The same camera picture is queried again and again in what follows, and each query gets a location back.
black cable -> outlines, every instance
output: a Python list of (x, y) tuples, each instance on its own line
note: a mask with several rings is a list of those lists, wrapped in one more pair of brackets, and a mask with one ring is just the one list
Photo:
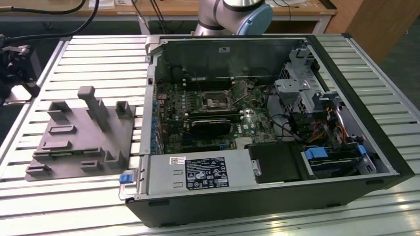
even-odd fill
[(131, 0), (131, 2), (132, 2), (132, 5), (134, 5), (134, 8), (136, 8), (136, 12), (138, 12), (139, 18), (140, 18), (140, 20), (142, 20), (142, 22), (143, 22), (143, 24), (144, 24), (147, 30), (150, 31), (150, 34), (152, 34), (152, 33), (151, 33), (151, 28), (150, 28), (148, 25), (147, 25), (147, 22), (146, 22), (146, 20), (144, 20), (144, 17), (143, 17), (143, 15), (142, 15), (142, 12), (140, 12), (140, 10), (139, 10), (139, 8), (138, 8), (138, 5), (136, 5), (136, 3), (135, 3), (134, 0)]
[(75, 34), (78, 34), (80, 31), (83, 31), (86, 29), (86, 27), (92, 22), (92, 20), (94, 20), (94, 18), (96, 16), (98, 9), (99, 9), (99, 0), (95, 1), (95, 8), (94, 8), (94, 11), (92, 11), (92, 13), (90, 15), (90, 18), (83, 23), (83, 25), (72, 32), (68, 32), (68, 33), (52, 33), (52, 34), (39, 34), (39, 35), (14, 37), (14, 38), (7, 39), (6, 43), (8, 44), (8, 43), (19, 42), (19, 41), (26, 41), (26, 40), (71, 37), (71, 36), (74, 36)]
[(164, 26), (166, 26), (166, 28), (167, 28), (167, 32), (168, 32), (168, 25), (167, 25), (167, 22), (166, 22), (166, 20), (164, 20), (164, 15), (163, 15), (163, 13), (162, 13), (162, 11), (160, 11), (160, 7), (159, 7), (159, 5), (158, 5), (158, 3), (156, 3), (156, 0), (152, 0), (152, 1), (154, 1), (154, 3), (155, 3), (155, 6), (156, 6), (156, 9), (158, 9), (158, 12), (159, 12), (160, 17), (162, 17), (162, 19), (163, 19), (163, 23), (164, 23)]
[(279, 123), (274, 120), (274, 117), (282, 116), (282, 115), (284, 115), (284, 114), (276, 114), (276, 115), (274, 115), (274, 116), (271, 117), (271, 121), (274, 122), (274, 124), (275, 124), (276, 126), (279, 126), (283, 130), (286, 130), (286, 131), (294, 136), (294, 138), (295, 138), (300, 143), (308, 144), (308, 142), (307, 142), (294, 131), (291, 131), (290, 129), (287, 129), (282, 124), (279, 124)]
[(44, 11), (44, 10), (36, 10), (36, 9), (27, 9), (27, 8), (19, 8), (19, 7), (12, 7), (11, 11), (12, 12), (28, 12), (28, 13), (39, 13), (39, 14), (47, 14), (47, 15), (66, 15), (71, 14), (76, 11), (80, 10), (80, 8), (84, 6), (86, 0), (82, 0), (79, 5), (67, 11)]
[(159, 6), (158, 6), (158, 4), (156, 4), (156, 2), (154, 0), (150, 0), (150, 2), (151, 2), (151, 5), (152, 5), (152, 8), (155, 10), (155, 14), (158, 16), (158, 19), (159, 19), (159, 23), (160, 23), (160, 25), (163, 27), (164, 34), (167, 34), (168, 33), (167, 27), (166, 27), (167, 24), (166, 24), (164, 16), (160, 15), (162, 12), (160, 12)]
[(171, 33), (174, 34), (184, 25), (186, 21), (182, 22), (182, 24), (179, 25), (179, 27), (174, 30), (171, 30)]
[(283, 5), (278, 4), (276, 0), (274, 0), (274, 2), (276, 3), (278, 6), (280, 6), (280, 7), (287, 7), (287, 8), (288, 8), (288, 10), (290, 10), (290, 21), (291, 21), (291, 20), (292, 20), (291, 8), (299, 8), (299, 6), (291, 6), (284, 0), (280, 0), (280, 1), (284, 2), (284, 4), (286, 4), (287, 6), (283, 6)]

warning label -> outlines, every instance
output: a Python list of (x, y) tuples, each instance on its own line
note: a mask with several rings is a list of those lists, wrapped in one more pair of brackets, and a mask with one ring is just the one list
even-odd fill
[(187, 189), (208, 189), (230, 186), (224, 157), (186, 160)]

aluminum extrusion table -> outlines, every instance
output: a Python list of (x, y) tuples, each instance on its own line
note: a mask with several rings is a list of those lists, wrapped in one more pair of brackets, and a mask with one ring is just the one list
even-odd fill
[[(352, 39), (319, 40), (416, 174), (420, 172), (420, 112)], [(147, 228), (119, 199), (119, 176), (27, 182), (23, 178), (39, 145), (52, 100), (72, 107), (79, 86), (96, 87), (106, 105), (136, 105), (131, 162), (139, 163), (146, 36), (75, 36), (60, 41), (39, 84), (0, 148), (0, 235), (394, 235), (420, 230), (420, 176), (376, 191), (347, 206)]]

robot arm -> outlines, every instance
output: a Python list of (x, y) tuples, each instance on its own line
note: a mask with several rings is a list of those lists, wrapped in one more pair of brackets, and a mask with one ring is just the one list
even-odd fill
[(259, 35), (272, 20), (264, 0), (200, 0), (195, 35)]

yellow wire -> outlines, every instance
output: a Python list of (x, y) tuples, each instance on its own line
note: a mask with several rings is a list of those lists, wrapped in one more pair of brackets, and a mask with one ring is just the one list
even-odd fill
[(324, 134), (326, 134), (326, 131), (323, 131), (315, 138), (312, 138), (310, 140), (310, 143), (314, 142), (315, 140), (318, 140), (319, 138), (322, 138), (324, 136)]

